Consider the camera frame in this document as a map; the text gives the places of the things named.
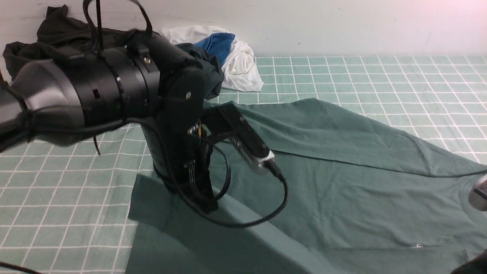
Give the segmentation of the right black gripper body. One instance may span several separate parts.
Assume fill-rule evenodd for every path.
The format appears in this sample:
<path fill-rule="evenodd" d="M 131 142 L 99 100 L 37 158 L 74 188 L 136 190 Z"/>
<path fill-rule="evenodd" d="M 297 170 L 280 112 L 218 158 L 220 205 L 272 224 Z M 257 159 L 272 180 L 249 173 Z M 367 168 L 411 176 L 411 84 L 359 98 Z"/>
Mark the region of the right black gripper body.
<path fill-rule="evenodd" d="M 486 274 L 487 252 L 484 251 L 473 260 L 455 268 L 451 274 Z"/>

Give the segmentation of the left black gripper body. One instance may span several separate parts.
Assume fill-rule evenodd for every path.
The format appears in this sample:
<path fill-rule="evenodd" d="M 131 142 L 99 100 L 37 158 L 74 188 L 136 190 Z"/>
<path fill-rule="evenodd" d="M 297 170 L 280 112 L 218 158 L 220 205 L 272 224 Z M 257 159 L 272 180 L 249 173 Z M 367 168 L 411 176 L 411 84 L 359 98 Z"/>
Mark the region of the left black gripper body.
<path fill-rule="evenodd" d="M 218 208 L 209 178 L 213 150 L 188 134 L 200 120 L 208 78 L 200 62 L 176 45 L 148 50 L 160 71 L 159 93 L 163 97 L 148 121 L 163 137 L 170 167 L 183 193 L 204 213 L 210 213 Z"/>

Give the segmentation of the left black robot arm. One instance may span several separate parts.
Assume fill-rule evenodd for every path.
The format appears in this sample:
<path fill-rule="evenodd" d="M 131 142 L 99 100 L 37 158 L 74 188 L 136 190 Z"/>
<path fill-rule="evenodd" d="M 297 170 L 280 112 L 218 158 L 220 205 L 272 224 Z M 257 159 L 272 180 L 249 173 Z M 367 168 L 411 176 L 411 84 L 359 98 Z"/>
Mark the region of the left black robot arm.
<path fill-rule="evenodd" d="M 66 147 L 138 123 L 168 189 L 210 213 L 212 148 L 200 141 L 204 130 L 188 130 L 217 85 L 186 46 L 148 32 L 125 46 L 31 61 L 1 84 L 1 151 L 33 139 Z"/>

